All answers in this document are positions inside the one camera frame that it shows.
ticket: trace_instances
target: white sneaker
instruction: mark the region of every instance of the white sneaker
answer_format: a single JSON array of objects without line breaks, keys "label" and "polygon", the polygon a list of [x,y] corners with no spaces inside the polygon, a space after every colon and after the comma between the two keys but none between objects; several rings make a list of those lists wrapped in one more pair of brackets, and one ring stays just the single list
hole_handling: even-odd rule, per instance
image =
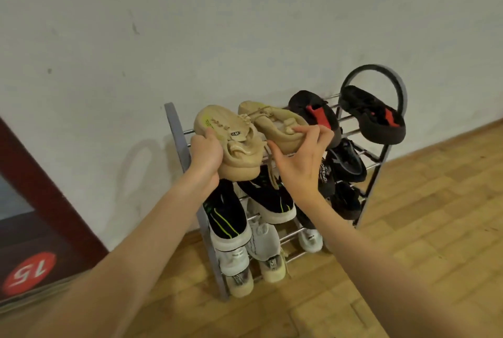
[{"label": "white sneaker", "polygon": [[281,255],[280,237],[276,228],[261,220],[250,223],[251,239],[246,244],[248,253],[259,262],[264,281],[277,282],[286,274],[286,263]]},{"label": "white sneaker", "polygon": [[[295,225],[297,228],[302,228],[302,224],[295,218]],[[316,253],[323,248],[323,237],[317,229],[305,229],[298,233],[299,244],[303,250],[309,253]]]},{"label": "white sneaker", "polygon": [[249,257],[244,246],[230,252],[215,250],[220,270],[225,276],[225,282],[230,294],[241,298],[248,296],[253,290],[253,277],[249,269]]}]

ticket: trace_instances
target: left arm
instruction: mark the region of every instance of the left arm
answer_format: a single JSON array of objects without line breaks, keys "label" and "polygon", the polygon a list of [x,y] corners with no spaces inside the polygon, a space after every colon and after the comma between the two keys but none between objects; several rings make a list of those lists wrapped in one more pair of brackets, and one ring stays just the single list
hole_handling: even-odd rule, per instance
[{"label": "left arm", "polygon": [[138,227],[78,279],[29,336],[121,336],[159,278],[196,211],[218,184],[222,147],[212,131],[192,138],[189,170]]}]

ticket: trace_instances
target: curved rack handle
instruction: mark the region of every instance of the curved rack handle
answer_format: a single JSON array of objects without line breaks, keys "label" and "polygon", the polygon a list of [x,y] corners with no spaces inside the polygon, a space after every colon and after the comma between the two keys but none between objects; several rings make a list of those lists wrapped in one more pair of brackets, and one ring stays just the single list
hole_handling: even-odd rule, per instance
[{"label": "curved rack handle", "polygon": [[[374,70],[376,72],[384,74],[391,81],[398,96],[398,108],[396,109],[396,111],[403,117],[407,110],[407,89],[403,84],[401,77],[393,69],[385,67],[384,65],[366,64],[353,69],[350,74],[348,74],[348,76],[344,79],[344,82],[341,86],[341,92],[344,87],[349,85],[349,83],[355,78],[357,74],[365,70]],[[338,107],[336,110],[336,116],[337,118],[341,116],[340,107]]]}]

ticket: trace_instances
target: right arm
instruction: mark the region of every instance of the right arm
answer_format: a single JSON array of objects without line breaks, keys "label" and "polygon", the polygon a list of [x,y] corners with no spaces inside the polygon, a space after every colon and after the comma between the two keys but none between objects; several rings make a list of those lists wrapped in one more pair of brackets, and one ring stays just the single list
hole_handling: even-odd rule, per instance
[{"label": "right arm", "polygon": [[318,192],[318,172],[333,132],[299,126],[305,141],[293,157],[268,141],[283,185],[317,227],[330,250],[391,338],[467,338],[464,323],[402,265],[350,227]]}]

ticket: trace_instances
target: forearm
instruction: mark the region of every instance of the forearm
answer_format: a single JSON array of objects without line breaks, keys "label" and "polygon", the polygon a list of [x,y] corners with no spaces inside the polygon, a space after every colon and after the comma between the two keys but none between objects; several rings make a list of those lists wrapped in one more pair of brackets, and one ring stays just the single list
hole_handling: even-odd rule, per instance
[{"label": "forearm", "polygon": [[468,337],[461,321],[320,196],[302,208],[391,338]]},{"label": "forearm", "polygon": [[204,201],[190,170],[140,225],[76,281],[33,336],[110,337],[125,331]]}]

